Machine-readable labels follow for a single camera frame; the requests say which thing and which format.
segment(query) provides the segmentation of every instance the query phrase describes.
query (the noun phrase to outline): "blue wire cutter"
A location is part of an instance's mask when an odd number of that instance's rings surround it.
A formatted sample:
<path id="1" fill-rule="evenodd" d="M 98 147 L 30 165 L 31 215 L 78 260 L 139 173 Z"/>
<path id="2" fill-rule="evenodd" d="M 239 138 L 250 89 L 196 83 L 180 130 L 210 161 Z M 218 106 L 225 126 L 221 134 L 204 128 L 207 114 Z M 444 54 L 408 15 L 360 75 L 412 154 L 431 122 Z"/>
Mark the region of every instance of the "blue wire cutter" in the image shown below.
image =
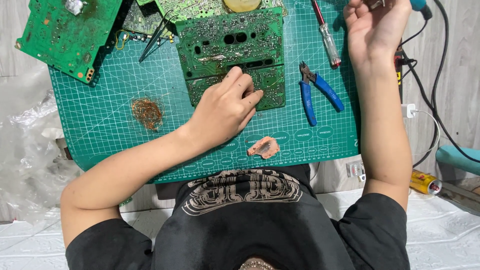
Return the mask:
<path id="1" fill-rule="evenodd" d="M 312 81 L 313 85 L 318 88 L 324 95 L 326 95 L 326 97 L 330 100 L 333 107 L 337 111 L 343 111 L 345 109 L 342 101 L 336 95 L 335 91 L 322 77 L 320 77 L 318 72 L 316 74 L 313 74 L 308 68 L 307 64 L 305 64 L 305 62 L 303 61 L 300 64 L 300 72 L 302 73 L 302 80 L 299 82 L 301 100 L 305 109 L 305 114 L 307 115 L 308 122 L 311 126 L 317 125 L 317 119 L 315 118 L 315 113 L 313 112 L 312 95 L 310 93 L 310 81 Z"/>

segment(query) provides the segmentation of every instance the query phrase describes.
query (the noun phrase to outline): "yellow can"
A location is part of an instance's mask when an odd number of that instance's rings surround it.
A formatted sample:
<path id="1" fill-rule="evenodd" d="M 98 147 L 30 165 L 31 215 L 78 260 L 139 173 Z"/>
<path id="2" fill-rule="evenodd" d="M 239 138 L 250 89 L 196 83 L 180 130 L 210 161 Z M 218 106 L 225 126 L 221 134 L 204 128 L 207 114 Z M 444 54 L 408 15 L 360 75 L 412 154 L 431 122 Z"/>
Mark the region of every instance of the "yellow can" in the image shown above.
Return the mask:
<path id="1" fill-rule="evenodd" d="M 433 175 L 413 169 L 412 177 L 410 178 L 410 187 L 424 194 L 435 195 L 442 189 L 442 181 Z"/>

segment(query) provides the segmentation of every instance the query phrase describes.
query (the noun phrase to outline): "yellow disc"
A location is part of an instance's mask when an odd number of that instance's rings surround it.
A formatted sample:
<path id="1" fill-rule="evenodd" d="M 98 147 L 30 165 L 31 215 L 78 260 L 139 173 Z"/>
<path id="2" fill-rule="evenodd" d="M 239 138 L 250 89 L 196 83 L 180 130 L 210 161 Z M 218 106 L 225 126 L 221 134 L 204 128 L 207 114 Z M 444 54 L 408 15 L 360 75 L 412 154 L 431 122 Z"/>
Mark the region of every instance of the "yellow disc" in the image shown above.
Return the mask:
<path id="1" fill-rule="evenodd" d="M 223 0 L 233 12 L 245 12 L 256 9 L 262 0 Z"/>

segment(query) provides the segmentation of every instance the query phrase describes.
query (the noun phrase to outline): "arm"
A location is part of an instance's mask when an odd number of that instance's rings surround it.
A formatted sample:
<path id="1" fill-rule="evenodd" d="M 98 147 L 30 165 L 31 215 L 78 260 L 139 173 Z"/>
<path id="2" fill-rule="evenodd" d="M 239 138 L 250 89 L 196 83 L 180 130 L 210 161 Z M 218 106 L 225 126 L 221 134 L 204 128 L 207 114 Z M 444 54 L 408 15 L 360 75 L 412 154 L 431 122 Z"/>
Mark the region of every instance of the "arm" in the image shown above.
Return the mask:
<path id="1" fill-rule="evenodd" d="M 121 219 L 118 204 L 157 174 L 235 136 L 255 114 L 262 96 L 261 90 L 253 92 L 252 78 L 235 67 L 205 91 L 186 124 L 112 155 L 73 180 L 60 199 L 65 247 L 87 228 Z"/>
<path id="2" fill-rule="evenodd" d="M 410 12 L 409 0 L 390 0 L 372 12 L 361 0 L 350 0 L 344 9 L 360 99 L 360 147 L 367 172 L 363 194 L 384 194 L 405 210 L 412 158 L 393 58 Z"/>

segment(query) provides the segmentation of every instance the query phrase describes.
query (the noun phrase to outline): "screwdriver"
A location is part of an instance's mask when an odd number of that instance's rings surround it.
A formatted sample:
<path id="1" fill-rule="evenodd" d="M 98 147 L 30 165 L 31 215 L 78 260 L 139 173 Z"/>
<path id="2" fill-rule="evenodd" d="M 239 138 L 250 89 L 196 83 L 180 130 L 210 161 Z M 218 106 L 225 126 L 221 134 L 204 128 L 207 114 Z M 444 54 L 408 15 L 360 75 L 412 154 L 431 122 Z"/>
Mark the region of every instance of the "screwdriver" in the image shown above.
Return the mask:
<path id="1" fill-rule="evenodd" d="M 315 16 L 317 17 L 318 24 L 320 25 L 319 30 L 324 37 L 324 43 L 327 48 L 328 57 L 330 58 L 330 64 L 332 65 L 332 68 L 335 69 L 342 63 L 340 56 L 338 55 L 338 50 L 335 46 L 335 41 L 330 33 L 330 30 L 328 30 L 328 24 L 324 21 L 324 17 L 322 16 L 322 12 L 320 11 L 316 0 L 312 0 L 312 6 Z"/>

